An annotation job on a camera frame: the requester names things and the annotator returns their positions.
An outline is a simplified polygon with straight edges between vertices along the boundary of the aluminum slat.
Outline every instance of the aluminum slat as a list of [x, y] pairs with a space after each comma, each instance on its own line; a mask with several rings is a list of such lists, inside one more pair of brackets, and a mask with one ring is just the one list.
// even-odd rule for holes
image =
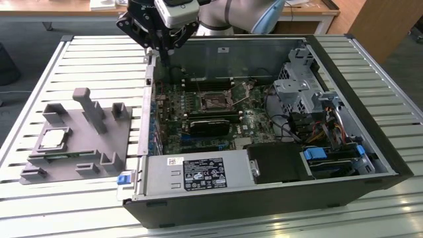
[[107, 73], [63, 73], [55, 74], [51, 77], [52, 82], [65, 81], [97, 81], [97, 80], [119, 80], [119, 79], [139, 79], [145, 77], [144, 71], [107, 72]]
[[423, 125], [403, 125], [382, 128], [387, 137], [423, 135]]
[[123, 72], [123, 71], [145, 70], [145, 68], [147, 66], [143, 63], [59, 66], [57, 73]]
[[71, 45], [121, 45], [121, 44], [136, 44], [131, 38], [119, 39], [73, 39]]
[[[115, 90], [104, 90], [97, 89], [91, 91], [91, 99], [99, 99], [99, 98], [121, 98], [123, 95], [125, 97], [140, 97], [143, 96], [144, 90], [141, 88], [135, 89], [115, 89]], [[72, 94], [73, 91], [60, 91], [60, 92], [45, 92], [40, 99], [43, 101], [49, 100], [72, 100]]]
[[[80, 81], [77, 82], [77, 87], [87, 87], [91, 90], [93, 89], [120, 89], [120, 88], [139, 88], [144, 87], [144, 79], [132, 79], [132, 80], [116, 80], [116, 81]], [[63, 90], [75, 90], [75, 82], [57, 82], [51, 83], [45, 86], [48, 91], [63, 91]]]
[[348, 39], [343, 36], [327, 37], [327, 36], [316, 36], [319, 42], [348, 42]]
[[360, 98], [364, 106], [402, 105], [403, 100], [399, 97], [374, 97]]
[[383, 115], [390, 116], [390, 115], [411, 114], [410, 108], [404, 105], [368, 107], [367, 110], [374, 117], [383, 116]]
[[[343, 73], [343, 76], [347, 81], [349, 80], [382, 80], [379, 74], [376, 73]], [[320, 77], [329, 81], [324, 73], [320, 73]]]
[[364, 59], [335, 59], [336, 66], [367, 66], [370, 63]]
[[68, 47], [69, 51], [128, 51], [143, 50], [144, 48], [137, 44], [127, 45], [72, 45]]
[[356, 48], [324, 48], [324, 51], [328, 54], [335, 54], [335, 53], [358, 53]]
[[423, 136], [390, 138], [396, 149], [423, 147]]
[[129, 36], [73, 36], [73, 39], [116, 39], [116, 38], [129, 38]]
[[356, 60], [363, 59], [363, 56], [359, 54], [329, 54], [331, 59], [333, 60]]
[[72, 58], [107, 58], [107, 57], [132, 57], [144, 56], [144, 50], [137, 51], [73, 51], [67, 52], [64, 59]]
[[143, 63], [144, 57], [107, 57], [107, 58], [76, 58], [63, 59], [60, 65], [97, 65], [97, 64], [129, 64]]
[[420, 124], [418, 119], [404, 119], [404, 120], [382, 120], [376, 121], [380, 127], [383, 126], [394, 126], [394, 125], [411, 125], [411, 124]]
[[349, 42], [321, 42], [320, 45], [324, 48], [339, 48], [339, 47], [345, 47], [345, 48], [352, 48], [352, 45], [349, 44]]

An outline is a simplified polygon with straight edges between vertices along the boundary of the floor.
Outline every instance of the floor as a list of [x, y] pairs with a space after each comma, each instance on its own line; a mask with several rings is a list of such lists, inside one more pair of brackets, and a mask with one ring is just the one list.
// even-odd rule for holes
[[[31, 91], [43, 74], [63, 35], [123, 35], [113, 22], [53, 23], [53, 31], [47, 32], [41, 23], [0, 23], [0, 42], [11, 55], [21, 78], [0, 92]], [[383, 64], [383, 68], [396, 80], [411, 99], [423, 108], [423, 45], [407, 37]], [[0, 145], [13, 126], [29, 93], [0, 93]]]

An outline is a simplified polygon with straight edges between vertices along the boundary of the sticker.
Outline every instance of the sticker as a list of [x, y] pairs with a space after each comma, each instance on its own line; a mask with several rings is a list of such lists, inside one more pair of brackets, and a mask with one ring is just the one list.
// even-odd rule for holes
[[227, 187], [223, 158], [188, 160], [183, 164], [187, 191]]
[[228, 47], [219, 47], [217, 53], [229, 53], [229, 48]]
[[167, 165], [183, 165], [184, 157], [167, 158]]

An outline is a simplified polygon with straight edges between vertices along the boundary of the wooden desk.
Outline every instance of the wooden desk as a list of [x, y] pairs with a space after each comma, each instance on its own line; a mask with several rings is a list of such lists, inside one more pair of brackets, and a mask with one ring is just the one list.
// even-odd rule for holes
[[333, 0], [341, 10], [328, 34], [351, 33], [383, 63], [423, 14], [423, 0]]
[[[315, 22], [316, 33], [324, 34], [337, 10], [329, 10], [321, 0], [312, 0], [313, 7], [292, 8], [293, 22]], [[0, 20], [5, 21], [115, 21], [125, 6], [112, 10], [91, 11], [89, 0], [0, 0]], [[279, 21], [291, 22], [291, 9], [283, 9]]]
[[339, 10], [331, 10], [321, 0], [285, 7], [275, 27], [276, 34], [325, 34]]

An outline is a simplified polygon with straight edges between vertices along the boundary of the barcode sticker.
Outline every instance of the barcode sticker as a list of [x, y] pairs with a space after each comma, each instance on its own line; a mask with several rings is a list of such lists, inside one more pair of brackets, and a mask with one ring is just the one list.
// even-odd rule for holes
[[183, 165], [184, 157], [167, 158], [167, 165]]

